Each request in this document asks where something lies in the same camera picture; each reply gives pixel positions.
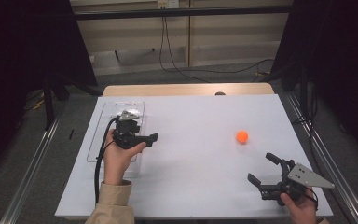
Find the electrical cable on wall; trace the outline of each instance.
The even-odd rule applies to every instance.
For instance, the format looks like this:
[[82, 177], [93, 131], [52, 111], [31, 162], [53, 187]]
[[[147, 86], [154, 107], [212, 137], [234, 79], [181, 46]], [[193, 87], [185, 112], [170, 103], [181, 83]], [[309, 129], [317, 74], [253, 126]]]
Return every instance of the electrical cable on wall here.
[[[168, 70], [166, 69], [163, 65], [162, 65], [162, 61], [161, 61], [161, 52], [162, 52], [162, 47], [163, 47], [163, 43], [164, 43], [164, 35], [166, 36], [167, 38], [167, 43], [168, 43], [168, 49], [169, 49], [169, 53], [170, 53], [170, 57], [171, 57], [171, 61], [172, 61], [172, 64], [173, 64], [173, 67], [174, 67], [174, 70]], [[171, 72], [171, 73], [179, 73], [180, 75], [184, 76], [184, 77], [190, 77], [190, 78], [194, 78], [196, 80], [200, 80], [200, 81], [203, 81], [203, 82], [208, 82], [210, 83], [210, 81], [208, 80], [204, 80], [204, 79], [201, 79], [201, 78], [197, 78], [197, 77], [192, 77], [192, 76], [189, 76], [189, 75], [186, 75], [184, 74], [183, 72], [210, 72], [210, 73], [221, 73], [221, 74], [235, 74], [235, 73], [240, 73], [240, 72], [244, 72], [244, 71], [247, 71], [251, 68], [254, 68], [254, 67], [257, 67], [257, 73], [258, 72], [258, 65], [260, 65], [261, 63], [264, 63], [264, 62], [273, 62], [274, 59], [265, 59], [265, 60], [262, 60], [258, 63], [255, 63], [251, 66], [248, 66], [246, 68], [243, 68], [243, 69], [240, 69], [240, 70], [236, 70], [236, 71], [216, 71], [216, 70], [208, 70], [208, 69], [179, 69], [175, 62], [174, 62], [174, 59], [173, 59], [173, 56], [172, 56], [172, 51], [171, 51], [171, 43], [170, 43], [170, 39], [169, 39], [169, 35], [168, 35], [168, 24], [167, 24], [167, 19], [165, 17], [162, 18], [162, 36], [161, 36], [161, 46], [160, 46], [160, 49], [159, 49], [159, 64], [161, 66], [161, 68], [166, 71], [166, 72]]]

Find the black cable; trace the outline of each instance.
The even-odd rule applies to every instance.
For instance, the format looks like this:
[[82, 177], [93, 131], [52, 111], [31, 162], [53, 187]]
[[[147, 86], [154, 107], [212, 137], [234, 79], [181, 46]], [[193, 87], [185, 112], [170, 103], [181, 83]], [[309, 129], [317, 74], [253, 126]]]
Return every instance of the black cable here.
[[95, 204], [98, 203], [98, 199], [100, 197], [100, 170], [101, 170], [101, 163], [103, 161], [103, 154], [104, 154], [106, 148], [114, 142], [114, 141], [112, 141], [105, 145], [106, 136], [107, 136], [107, 133], [109, 132], [109, 129], [110, 129], [110, 126], [112, 125], [112, 123], [117, 120], [118, 120], [118, 117], [114, 117], [107, 124], [106, 130], [103, 135], [103, 142], [102, 142], [102, 145], [100, 148], [100, 153], [98, 154], [97, 163], [95, 164], [95, 173], [94, 173]]
[[291, 123], [293, 124], [299, 124], [309, 121], [309, 119], [305, 115], [301, 115], [297, 119], [293, 120]]
[[[210, 83], [210, 81], [207, 81], [207, 80], [204, 80], [204, 79], [201, 79], [201, 78], [196, 78], [196, 77], [191, 77], [191, 76], [188, 76], [188, 75], [185, 75], [183, 74], [182, 72], [210, 72], [210, 73], [223, 73], [223, 74], [232, 74], [232, 73], [239, 73], [239, 72], [244, 72], [244, 71], [247, 71], [253, 67], [258, 67], [258, 65], [260, 65], [261, 63], [264, 63], [264, 62], [273, 62], [274, 59], [265, 59], [265, 60], [262, 60], [258, 63], [255, 63], [249, 67], [246, 67], [246, 68], [243, 68], [243, 69], [240, 69], [240, 70], [236, 70], [236, 71], [216, 71], [216, 70], [208, 70], [208, 69], [178, 69], [176, 64], [174, 63], [174, 60], [173, 60], [173, 56], [172, 56], [172, 51], [171, 51], [171, 44], [170, 44], [170, 38], [169, 38], [169, 35], [168, 35], [168, 24], [167, 24], [167, 19], [165, 17], [162, 18], [162, 22], [163, 22], [163, 25], [162, 25], [162, 37], [161, 37], [161, 46], [160, 46], [160, 49], [159, 49], [159, 64], [161, 66], [161, 68], [166, 71], [166, 72], [171, 72], [171, 73], [176, 73], [178, 72], [179, 74], [181, 74], [182, 76], [185, 76], [185, 77], [190, 77], [190, 78], [195, 78], [197, 80], [200, 80], [200, 81], [204, 81], [204, 82], [208, 82]], [[164, 68], [164, 66], [162, 65], [162, 62], [161, 62], [161, 51], [162, 51], [162, 47], [163, 47], [163, 43], [164, 43], [164, 33], [166, 35], [166, 38], [167, 38], [167, 42], [168, 42], [168, 49], [169, 49], [169, 52], [170, 52], [170, 56], [171, 56], [171, 60], [172, 60], [172, 64], [173, 64], [173, 67], [175, 68], [174, 71], [170, 71], [166, 68]]]
[[316, 199], [310, 197], [309, 195], [307, 194], [304, 194], [304, 196], [308, 199], [310, 199], [311, 201], [313, 201], [315, 203], [315, 208], [316, 208], [316, 211], [318, 211], [318, 206], [319, 206], [319, 199], [318, 199], [318, 195], [315, 193], [315, 191], [313, 191], [312, 189], [309, 189], [310, 192], [312, 192], [312, 194], [315, 196]]
[[[175, 68], [175, 71], [170, 71], [170, 70], [167, 70], [166, 68], [164, 68], [164, 66], [162, 65], [162, 62], [161, 62], [161, 52], [162, 52], [162, 46], [163, 46], [163, 43], [164, 43], [164, 34], [166, 34], [167, 36], [167, 42], [168, 42], [168, 49], [170, 51], [170, 55], [171, 55], [171, 61], [172, 61], [172, 64], [173, 64], [173, 67]], [[159, 65], [161, 66], [161, 68], [166, 71], [166, 72], [174, 72], [174, 73], [179, 73], [180, 75], [184, 76], [184, 77], [189, 77], [189, 78], [193, 78], [193, 79], [196, 79], [198, 81], [202, 81], [202, 82], [207, 82], [207, 83], [211, 83], [210, 81], [207, 81], [207, 80], [204, 80], [202, 78], [197, 78], [197, 77], [191, 77], [191, 76], [188, 76], [188, 75], [185, 75], [183, 74], [177, 67], [176, 67], [176, 64], [173, 60], [173, 56], [172, 56], [172, 52], [171, 52], [171, 43], [170, 43], [170, 39], [168, 38], [168, 26], [167, 26], [167, 19], [165, 17], [162, 17], [162, 37], [161, 37], [161, 47], [159, 49]]]
[[[312, 146], [312, 138], [313, 138], [313, 132], [314, 132], [313, 121], [314, 121], [314, 119], [316, 117], [317, 112], [318, 112], [318, 95], [317, 95], [317, 91], [316, 91], [316, 86], [313, 85], [312, 86], [312, 93], [311, 93], [311, 101], [310, 101], [310, 117], [309, 117], [309, 120], [307, 120], [307, 123], [310, 125], [310, 131], [309, 131], [310, 154], [311, 154], [311, 156], [312, 156], [312, 158], [313, 158], [313, 160], [315, 162], [315, 166], [316, 166], [316, 168], [318, 170], [318, 173], [322, 177], [324, 177], [322, 169], [319, 166], [319, 162], [316, 160], [315, 152], [313, 151], [313, 146]], [[348, 221], [348, 223], [351, 223], [349, 217], [344, 212], [343, 207], [338, 202], [338, 199], [337, 199], [335, 193], [331, 189], [329, 189], [329, 192], [333, 196], [333, 199], [335, 200], [336, 204], [338, 205], [339, 210], [341, 210], [341, 213], [344, 215], [345, 219]]]

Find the orange ball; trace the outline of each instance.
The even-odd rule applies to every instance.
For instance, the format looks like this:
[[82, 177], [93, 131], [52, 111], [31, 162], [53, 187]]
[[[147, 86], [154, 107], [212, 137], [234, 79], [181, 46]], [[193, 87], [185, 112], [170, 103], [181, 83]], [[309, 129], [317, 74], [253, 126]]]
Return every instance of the orange ball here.
[[245, 143], [248, 140], [248, 133], [244, 130], [240, 130], [239, 132], [237, 132], [237, 140], [240, 143]]

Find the power outlet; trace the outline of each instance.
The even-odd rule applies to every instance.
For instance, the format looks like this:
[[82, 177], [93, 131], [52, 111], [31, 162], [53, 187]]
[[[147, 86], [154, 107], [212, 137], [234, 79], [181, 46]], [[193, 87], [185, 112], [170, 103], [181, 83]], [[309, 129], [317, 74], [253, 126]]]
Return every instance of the power outlet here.
[[168, 0], [168, 8], [179, 8], [179, 0]]
[[89, 56], [89, 61], [90, 61], [91, 63], [94, 63], [94, 62], [95, 62], [95, 57], [94, 57], [94, 55]]
[[158, 0], [157, 1], [157, 8], [168, 8], [168, 0]]

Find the cable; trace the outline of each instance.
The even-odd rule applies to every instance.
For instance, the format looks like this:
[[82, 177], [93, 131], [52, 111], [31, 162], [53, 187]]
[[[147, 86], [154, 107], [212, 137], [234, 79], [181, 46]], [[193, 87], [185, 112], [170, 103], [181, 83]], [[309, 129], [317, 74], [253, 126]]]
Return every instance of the cable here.
[[309, 195], [307, 195], [307, 194], [305, 194], [305, 193], [304, 193], [304, 196], [315, 203], [316, 211], [318, 211], [318, 206], [319, 206], [318, 195], [317, 195], [317, 194], [315, 193], [315, 191], [313, 191], [312, 189], [309, 189], [309, 190], [310, 190], [310, 192], [312, 192], [312, 194], [315, 196], [316, 199], [310, 197]]
[[42, 93], [43, 91], [38, 91], [35, 95], [33, 95], [32, 96], [32, 93], [34, 93], [33, 91], [32, 92], [30, 92], [30, 93], [28, 93], [27, 94], [27, 99], [26, 99], [26, 101], [28, 102], [28, 101], [30, 101], [30, 100], [32, 100], [32, 99], [34, 99], [36, 96], [38, 96], [40, 93]]
[[258, 77], [260, 77], [260, 76], [264, 76], [264, 75], [269, 75], [269, 74], [270, 74], [270, 72], [260, 73], [259, 68], [258, 68], [258, 65], [260, 65], [261, 63], [266, 62], [266, 61], [274, 61], [274, 60], [273, 60], [273, 59], [266, 59], [266, 60], [263, 60], [263, 61], [261, 61], [261, 62], [259, 62], [259, 63], [256, 63], [255, 65], [256, 65], [257, 69], [256, 69], [256, 72], [255, 72], [255, 78], [254, 78], [251, 82], [255, 82], [255, 81], [258, 79]]
[[[315, 163], [315, 166], [318, 170], [318, 173], [320, 174], [320, 176], [324, 177], [324, 174], [322, 172], [322, 169], [319, 165], [319, 162], [316, 160], [316, 156], [315, 156], [315, 152], [313, 151], [313, 144], [312, 144], [312, 138], [313, 138], [313, 132], [314, 132], [314, 126], [313, 126], [313, 122], [314, 119], [316, 117], [316, 114], [318, 112], [318, 95], [317, 95], [317, 89], [316, 89], [316, 85], [312, 86], [312, 93], [311, 93], [311, 100], [310, 100], [310, 105], [309, 105], [309, 117], [306, 118], [305, 115], [300, 116], [299, 118], [297, 118], [295, 121], [292, 122], [292, 124], [295, 123], [302, 123], [302, 122], [307, 122], [310, 126], [310, 130], [309, 130], [309, 145], [310, 145], [310, 154], [312, 156], [312, 159]], [[349, 217], [347, 216], [347, 214], [344, 212], [343, 207], [341, 206], [341, 204], [338, 202], [338, 199], [335, 195], [335, 193], [329, 189], [330, 194], [333, 196], [334, 201], [336, 202], [336, 204], [338, 205], [339, 210], [341, 211], [341, 213], [344, 215], [345, 219], [347, 220], [348, 223], [351, 223], [351, 220], [349, 219]]]
[[[273, 59], [265, 59], [265, 60], [262, 60], [262, 61], [260, 61], [258, 63], [255, 63], [255, 64], [253, 64], [253, 65], [251, 65], [249, 67], [246, 67], [246, 68], [243, 68], [243, 69], [240, 69], [240, 70], [236, 70], [236, 71], [216, 71], [216, 70], [208, 70], [208, 69], [178, 69], [176, 64], [174, 63], [174, 60], [173, 60], [172, 51], [171, 51], [171, 43], [170, 43], [170, 38], [169, 38], [169, 35], [168, 35], [168, 24], [167, 24], [167, 19], [165, 17], [162, 18], [162, 23], [163, 24], [162, 24], [161, 46], [160, 46], [160, 49], [159, 49], [159, 64], [160, 64], [161, 68], [166, 72], [171, 72], [171, 73], [178, 72], [179, 74], [181, 74], [184, 77], [190, 77], [190, 78], [194, 78], [196, 80], [200, 80], [200, 81], [210, 83], [210, 81], [207, 81], [207, 80], [204, 80], [204, 79], [201, 79], [201, 78], [197, 78], [197, 77], [191, 77], [191, 76], [183, 74], [182, 72], [210, 72], [210, 73], [234, 74], [234, 73], [247, 71], [247, 70], [249, 70], [251, 68], [254, 68], [256, 66], [257, 66], [257, 71], [258, 71], [258, 65], [260, 65], [261, 63], [273, 62], [274, 61]], [[161, 51], [162, 51], [162, 47], [163, 47], [163, 43], [164, 43], [164, 34], [166, 35], [166, 38], [167, 38], [168, 49], [169, 49], [169, 52], [170, 52], [171, 61], [172, 61], [173, 67], [175, 69], [174, 71], [170, 71], [170, 70], [164, 68], [164, 66], [162, 65]]]
[[107, 133], [109, 132], [110, 126], [112, 125], [112, 123], [114, 121], [117, 121], [117, 119], [118, 119], [118, 117], [114, 117], [107, 124], [106, 130], [105, 130], [104, 135], [103, 135], [103, 142], [102, 142], [102, 145], [101, 145], [101, 148], [100, 148], [100, 153], [98, 154], [97, 163], [95, 164], [95, 173], [94, 173], [95, 204], [98, 203], [98, 199], [100, 197], [100, 188], [99, 188], [100, 183], [99, 183], [99, 180], [100, 180], [101, 163], [103, 161], [103, 154], [104, 154], [106, 148], [114, 142], [114, 141], [112, 141], [112, 142], [110, 142], [110, 143], [105, 145], [106, 136], [107, 136]]
[[[26, 99], [26, 102], [29, 102], [29, 101], [31, 101], [32, 99], [34, 99], [36, 96], [38, 96], [40, 93], [41, 93], [42, 91], [39, 91], [36, 95], [34, 95], [34, 96], [32, 96], [32, 97], [30, 97], [30, 98], [28, 98], [28, 99]], [[40, 97], [39, 97], [39, 99], [38, 99], [38, 101], [34, 104], [34, 105], [32, 105], [31, 107], [28, 107], [28, 108], [24, 108], [24, 112], [27, 112], [27, 111], [29, 111], [29, 110], [36, 110], [36, 109], [38, 109], [43, 103], [45, 103], [45, 95], [44, 95], [44, 93], [42, 93], [41, 95], [40, 95]]]
[[[173, 64], [173, 67], [175, 68], [176, 71], [170, 71], [170, 70], [167, 70], [166, 68], [164, 68], [164, 66], [162, 65], [162, 62], [161, 62], [161, 52], [162, 52], [162, 46], [163, 46], [163, 43], [164, 43], [164, 33], [166, 34], [167, 36], [167, 42], [168, 42], [168, 49], [170, 51], [170, 55], [171, 55], [171, 61], [172, 61], [172, 64]], [[198, 81], [202, 81], [202, 82], [207, 82], [207, 83], [211, 83], [210, 81], [207, 81], [207, 80], [204, 80], [202, 78], [197, 78], [197, 77], [191, 77], [191, 76], [188, 76], [188, 75], [185, 75], [183, 74], [177, 67], [176, 67], [176, 64], [173, 60], [173, 56], [172, 56], [172, 52], [171, 52], [171, 43], [170, 43], [170, 39], [168, 38], [168, 26], [167, 26], [167, 19], [165, 17], [162, 17], [162, 37], [161, 37], [161, 47], [159, 49], [159, 65], [161, 66], [161, 68], [166, 71], [166, 72], [178, 72], [180, 75], [184, 76], [184, 77], [189, 77], [189, 78], [193, 78], [193, 79], [196, 79]]]

